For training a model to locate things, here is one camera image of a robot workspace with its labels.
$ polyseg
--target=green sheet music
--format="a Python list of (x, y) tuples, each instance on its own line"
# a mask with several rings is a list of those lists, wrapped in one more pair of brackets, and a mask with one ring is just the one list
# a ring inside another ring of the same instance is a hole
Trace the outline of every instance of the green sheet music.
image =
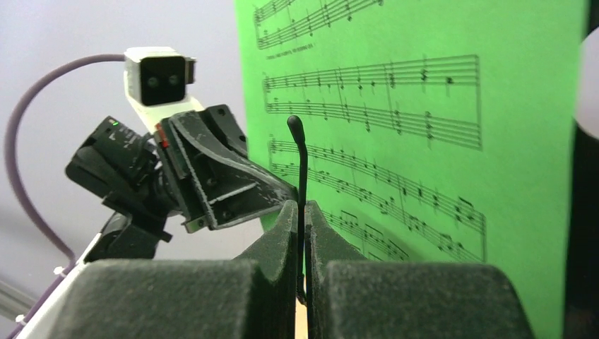
[(480, 262), (562, 330), (586, 2), (238, 0), (250, 158), (366, 257)]

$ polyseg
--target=gray wall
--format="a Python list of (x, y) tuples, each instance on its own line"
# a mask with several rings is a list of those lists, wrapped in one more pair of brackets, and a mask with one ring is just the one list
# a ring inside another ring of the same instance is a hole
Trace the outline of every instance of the gray wall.
[[(245, 127), (233, 0), (1, 0), (0, 129), (21, 94), (50, 69), (97, 53), (171, 46), (196, 57), (190, 89), (204, 106), (226, 103)], [(124, 98), (123, 64), (89, 66), (40, 94), (20, 129), (18, 156), (26, 189), (42, 216), (81, 252), (111, 214), (100, 199), (71, 183), (64, 167), (107, 115), (145, 133)], [(65, 258), (20, 210), (0, 167), (0, 279), (39, 296)], [(171, 220), (160, 258), (231, 258), (261, 234), (259, 224), (187, 234)], [(0, 337), (13, 324), (0, 319)]]

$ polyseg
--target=robotic arm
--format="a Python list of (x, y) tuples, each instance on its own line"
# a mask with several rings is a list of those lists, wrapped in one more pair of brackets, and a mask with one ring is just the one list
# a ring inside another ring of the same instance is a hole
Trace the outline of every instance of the robotic arm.
[[(355, 251), (305, 201), (305, 175), (298, 192), (248, 160), (229, 109), (186, 93), (193, 68), (170, 48), (127, 51), (126, 95), (150, 133), (107, 117), (76, 151), (67, 176), (114, 214), (18, 338), (291, 338), (304, 260), (311, 339), (533, 337), (496, 268), (378, 263)], [(275, 211), (275, 227), (234, 260), (138, 260), (170, 240), (171, 215), (195, 232)]]
[(227, 106), (204, 109), (186, 93), (191, 59), (168, 48), (125, 55), (126, 96), (150, 133), (107, 117), (66, 167), (69, 179), (116, 212), (89, 261), (152, 258), (171, 238), (164, 231), (171, 215), (182, 214), (189, 233), (221, 230), (297, 200), (293, 186), (247, 159), (246, 137)]

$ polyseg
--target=musical note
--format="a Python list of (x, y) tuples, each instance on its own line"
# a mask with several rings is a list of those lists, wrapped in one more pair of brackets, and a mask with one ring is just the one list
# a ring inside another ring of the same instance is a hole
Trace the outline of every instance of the musical note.
[(276, 34), (276, 37), (277, 37), (277, 41), (278, 41), (278, 43), (279, 43), (279, 44), (283, 44), (283, 43), (285, 42), (285, 41), (283, 40), (283, 37), (282, 37), (282, 36), (281, 36), (281, 34), (280, 34), (280, 28), (277, 28), (277, 34)]
[(444, 233), (440, 234), (438, 247), (439, 250), (452, 253), (454, 256), (461, 256), (464, 251), (462, 243), (455, 242), (452, 240), (451, 235)]
[(366, 227), (364, 232), (366, 233), (367, 237), (369, 237), (373, 242), (378, 244), (383, 244), (385, 242), (383, 239), (383, 232), (377, 230), (376, 228), (368, 224), (364, 224), (364, 226)]
[(328, 4), (324, 4), (323, 13), (326, 25), (331, 28), (331, 14), (328, 12)]
[(422, 221), (420, 221), (417, 217), (413, 215), (408, 217), (408, 230), (415, 230), (416, 232), (421, 233), (423, 231), (422, 226)]
[(272, 141), (271, 141), (271, 142), (269, 142), (269, 143), (268, 143), (268, 151), (269, 151), (271, 154), (275, 154), (275, 153), (277, 153), (277, 144), (276, 144), (276, 143), (274, 143), (274, 142), (272, 142)]
[(306, 10), (306, 20), (308, 21), (308, 31), (310, 32), (310, 36), (314, 36), (314, 32), (312, 31), (312, 23), (310, 22), (310, 12)]
[(429, 111), (425, 112), (425, 127), (427, 128), (427, 138), (430, 140), (432, 140), (434, 137), (432, 135), (432, 114)]
[(345, 0), (345, 10), (348, 12), (348, 21), (353, 19), (352, 17), (352, 6), (350, 5), (350, 0)]
[(263, 20), (262, 18), (263, 18), (262, 11), (260, 9), (256, 9), (256, 11), (254, 12), (254, 24), (260, 25), (260, 21)]
[(366, 120), (364, 123), (366, 125), (366, 132), (370, 133), (370, 122), (368, 121), (368, 109), (366, 105), (364, 105), (364, 119)]
[(348, 186), (349, 186), (348, 182), (346, 182), (345, 180), (338, 179), (337, 187), (336, 187), (337, 193), (345, 192), (345, 190), (347, 189)]
[[(305, 83), (307, 85), (308, 81), (306, 76), (304, 76)], [(320, 71), (316, 71), (316, 83), (318, 84), (319, 89), (322, 87), (322, 79), (320, 78)]]
[(328, 175), (330, 175), (328, 172), (325, 172), (325, 171), (318, 171), (318, 172), (316, 173), (316, 181), (317, 181), (317, 182), (322, 182), (323, 180), (325, 180), (325, 179), (326, 179), (326, 177), (327, 177)]
[(356, 69), (357, 69), (357, 79), (356, 79), (356, 81), (357, 81), (357, 89), (360, 90), (360, 96), (362, 96), (362, 89), (364, 87), (362, 86), (362, 77), (360, 76), (360, 68), (356, 67)]
[(397, 134), (401, 135), (401, 133), (402, 133), (401, 112), (399, 112), (399, 109), (395, 109), (393, 111), (393, 114), (391, 115), (391, 121), (393, 122), (393, 125), (395, 126), (395, 130), (397, 131)]
[(424, 56), (422, 58), (422, 69), (420, 70), (420, 80), (422, 81), (422, 91), (426, 90), (425, 84), (429, 79), (428, 76), (428, 68), (427, 68), (427, 57)]
[(396, 86), (396, 82), (395, 82), (395, 73), (393, 72), (393, 63), (391, 63), (390, 65), (390, 71), (387, 73), (387, 76), (389, 77), (389, 86), (391, 86), (391, 88), (395, 88)]
[(370, 196), (372, 196), (371, 191), (367, 191), (366, 189), (360, 189), (360, 197), (358, 198), (360, 202), (366, 200), (370, 200)]
[(323, 109), (322, 112), (324, 115), (324, 119), (328, 120), (328, 115), (326, 115), (326, 103), (325, 102), (322, 103), (322, 109)]
[(385, 201), (384, 203), (379, 203), (379, 209), (381, 211), (382, 215), (388, 215), (389, 214), (389, 202)]
[(310, 106), (310, 99), (306, 99), (306, 105), (308, 107), (308, 114), (312, 115), (312, 106)]
[(344, 210), (341, 211), (341, 221), (351, 228), (358, 226), (357, 216), (353, 215), (352, 213), (345, 212)]
[(297, 39), (297, 28), (295, 25), (295, 19), (291, 19), (291, 28), (293, 28), (293, 37)]
[(348, 107), (347, 103), (343, 104), (343, 114), (345, 115), (345, 119), (348, 122), (352, 122), (352, 119), (351, 119), (351, 116), (350, 116), (350, 108)]
[(451, 85), (453, 85), (453, 76), (445, 77), (445, 83), (447, 84), (445, 86), (445, 92), (446, 92), (447, 96), (449, 96), (449, 88), (451, 87)]
[(345, 89), (345, 84), (343, 82), (343, 74), (341, 73), (341, 70), (339, 70), (337, 72), (337, 74), (338, 74), (338, 77), (339, 77), (339, 83), (338, 83), (339, 88), (342, 89), (342, 90), (344, 90)]
[(354, 154), (352, 154), (352, 157), (350, 158), (350, 164), (352, 165), (352, 167), (356, 167), (357, 166), (356, 157), (355, 157), (355, 151), (354, 151)]
[(433, 201), (433, 202), (432, 202), (432, 205), (433, 205), (433, 207), (434, 207), (434, 208), (435, 208), (435, 210), (436, 210), (436, 209), (439, 207), (439, 196), (438, 196), (438, 195), (436, 195), (436, 194), (434, 194), (434, 195), (432, 196), (432, 201)]
[(408, 195), (408, 190), (405, 187), (406, 178), (400, 177), (399, 174), (395, 174), (395, 178), (397, 183), (395, 187), (397, 187), (397, 189), (399, 190), (400, 198), (404, 198)]
[(423, 195), (422, 184), (420, 184), (420, 187), (418, 187), (418, 201), (419, 202), (422, 202), (422, 195)]
[(462, 222), (465, 219), (472, 221), (475, 219), (474, 214), (474, 205), (470, 201), (458, 197), (458, 203), (456, 204), (456, 220), (459, 222)]

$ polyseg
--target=purple cable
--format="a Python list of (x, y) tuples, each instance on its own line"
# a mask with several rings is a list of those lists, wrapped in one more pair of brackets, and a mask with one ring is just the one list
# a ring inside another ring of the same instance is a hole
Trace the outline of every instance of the purple cable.
[[(108, 61), (124, 61), (123, 54), (98, 54), (94, 56), (87, 56), (85, 58), (77, 59), (75, 61), (71, 61), (63, 66), (60, 66), (57, 69), (54, 69), (50, 73), (48, 73), (43, 78), (39, 79), (36, 83), (33, 84), (26, 92), (23, 94), (13, 112), (8, 120), (8, 127), (6, 128), (6, 135), (4, 136), (4, 164), (6, 165), (6, 173), (8, 175), (8, 181), (10, 182), (13, 192), (15, 196), (27, 214), (27, 216), (31, 219), (36, 228), (44, 234), (48, 240), (55, 245), (55, 247), (60, 250), (67, 258), (69, 258), (69, 265), (64, 270), (63, 275), (67, 275), (73, 268), (75, 267), (76, 257), (71, 250), (63, 241), (58, 237), (58, 235), (50, 228), (50, 226), (44, 221), (42, 216), (38, 213), (37, 209), (29, 199), (29, 195), (27, 195), (27, 191), (23, 186), (23, 181), (20, 177), (20, 172), (18, 170), (18, 161), (17, 161), (17, 135), (18, 128), (23, 120), (23, 115), (25, 115), (25, 111), (35, 98), (37, 94), (39, 94), (42, 89), (44, 89), (47, 85), (49, 85), (52, 81), (60, 78), (61, 76), (79, 69), (83, 66), (96, 64), (100, 62), (108, 62)], [(50, 287), (44, 291), (40, 299), (35, 303), (35, 305), (29, 310), (25, 318), (23, 319), (23, 323), (27, 323), (35, 312), (44, 304), (46, 299), (51, 295), (51, 293), (56, 289), (56, 287), (62, 282), (64, 277), (59, 276)], [(8, 339), (13, 339), (16, 337), (20, 331), (23, 329), (23, 325), (19, 324), (17, 328), (9, 335)]]

